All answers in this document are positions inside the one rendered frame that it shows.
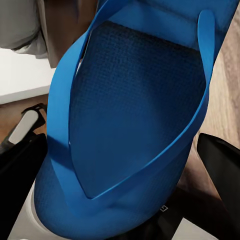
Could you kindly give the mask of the sandal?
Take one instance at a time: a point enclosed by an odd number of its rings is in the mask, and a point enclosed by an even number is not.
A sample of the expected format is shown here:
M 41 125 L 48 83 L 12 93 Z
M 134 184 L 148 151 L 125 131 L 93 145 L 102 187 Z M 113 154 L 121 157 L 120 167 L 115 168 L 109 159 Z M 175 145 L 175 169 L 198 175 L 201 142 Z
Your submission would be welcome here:
M 56 67 L 38 219 L 70 240 L 128 232 L 170 198 L 240 0 L 98 0 Z

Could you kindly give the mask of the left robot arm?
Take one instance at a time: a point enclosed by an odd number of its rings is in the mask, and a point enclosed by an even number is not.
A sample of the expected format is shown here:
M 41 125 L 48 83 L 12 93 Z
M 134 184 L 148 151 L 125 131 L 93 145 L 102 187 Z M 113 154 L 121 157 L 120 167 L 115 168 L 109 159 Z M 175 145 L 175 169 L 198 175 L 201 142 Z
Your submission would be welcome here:
M 12 130 L 8 133 L 5 139 L 0 143 L 0 154 L 7 151 L 22 140 L 37 135 L 34 130 L 42 127 L 46 121 L 42 116 L 40 109 L 44 109 L 47 114 L 48 104 L 42 102 L 25 109 L 21 114 L 22 118 Z

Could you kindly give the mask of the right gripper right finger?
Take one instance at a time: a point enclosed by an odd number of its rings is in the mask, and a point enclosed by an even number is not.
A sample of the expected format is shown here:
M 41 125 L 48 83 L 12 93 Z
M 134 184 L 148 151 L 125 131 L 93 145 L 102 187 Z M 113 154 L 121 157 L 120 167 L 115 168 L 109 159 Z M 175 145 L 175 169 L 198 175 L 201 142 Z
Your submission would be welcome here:
M 240 149 L 202 132 L 196 150 L 240 234 Z

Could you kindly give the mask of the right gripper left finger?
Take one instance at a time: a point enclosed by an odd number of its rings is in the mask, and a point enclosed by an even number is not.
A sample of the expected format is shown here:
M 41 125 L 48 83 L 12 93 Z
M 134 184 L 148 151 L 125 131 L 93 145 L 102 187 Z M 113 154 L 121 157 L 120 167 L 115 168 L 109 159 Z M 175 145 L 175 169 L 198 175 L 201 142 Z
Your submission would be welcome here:
M 0 154 L 0 240 L 7 240 L 48 152 L 47 136 L 30 136 Z

